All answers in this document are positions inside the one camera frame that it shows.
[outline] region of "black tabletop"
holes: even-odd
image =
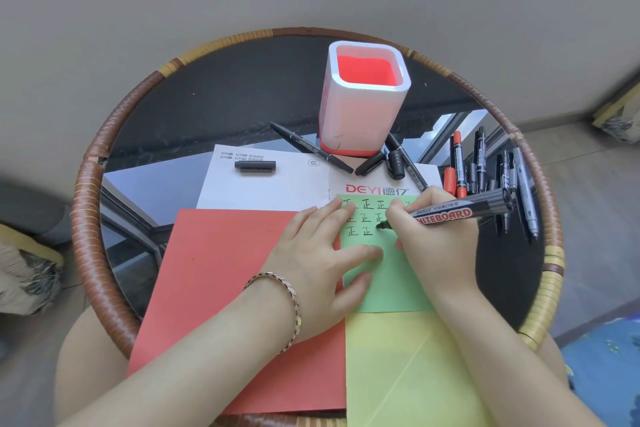
[[[214,146],[296,151],[271,131],[270,121],[316,139],[328,46],[334,41],[288,36],[215,51],[167,78],[135,108],[106,164],[100,208],[109,263],[141,318],[177,212],[196,207]],[[392,131],[404,139],[411,158],[442,169],[449,163],[453,130],[460,130],[469,154],[468,141],[483,125],[493,174],[495,155],[512,146],[497,122],[455,83],[413,60],[405,63],[412,86]],[[478,284],[514,328],[538,288],[542,243],[543,237],[527,242],[517,213],[502,236],[492,220],[481,221]]]

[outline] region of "pen holder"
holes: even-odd
[[[356,157],[379,152],[410,86],[397,49],[368,42],[332,43],[320,106],[321,147]]]

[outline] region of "floor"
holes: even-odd
[[[567,271],[551,333],[567,338],[611,311],[640,307],[640,145],[621,146],[587,123],[526,137],[551,180],[563,220]],[[52,425],[57,354],[87,307],[69,248],[65,255],[64,289],[46,314],[0,316],[0,337],[9,342],[0,360],[2,425]]]

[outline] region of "red paper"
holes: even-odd
[[[294,214],[180,210],[127,375],[233,301]],[[344,321],[278,355],[223,413],[334,408],[346,408]]]

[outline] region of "gray wall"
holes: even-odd
[[[165,60],[240,31],[377,35],[515,121],[588,110],[640,64],[638,0],[0,0],[0,178],[70,199],[94,131]]]

